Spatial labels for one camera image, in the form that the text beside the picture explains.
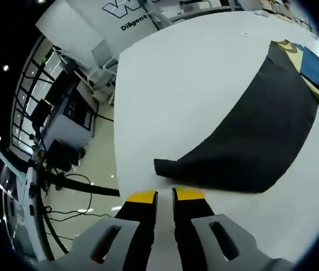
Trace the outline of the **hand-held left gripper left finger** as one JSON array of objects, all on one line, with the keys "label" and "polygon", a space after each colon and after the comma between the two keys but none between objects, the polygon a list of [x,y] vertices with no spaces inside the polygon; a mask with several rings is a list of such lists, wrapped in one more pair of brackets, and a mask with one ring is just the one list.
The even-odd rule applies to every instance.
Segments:
[{"label": "hand-held left gripper left finger", "polygon": [[75,239],[71,267],[145,267],[154,242],[158,192],[129,196],[117,215],[99,220]]}]

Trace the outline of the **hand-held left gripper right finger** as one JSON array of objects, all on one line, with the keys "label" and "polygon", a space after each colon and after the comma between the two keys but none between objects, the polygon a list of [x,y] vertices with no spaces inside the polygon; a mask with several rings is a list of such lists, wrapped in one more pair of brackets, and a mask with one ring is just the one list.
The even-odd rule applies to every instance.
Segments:
[{"label": "hand-held left gripper right finger", "polygon": [[259,267],[255,238],[227,216],[214,214],[204,191],[172,189],[174,236],[183,267]]}]

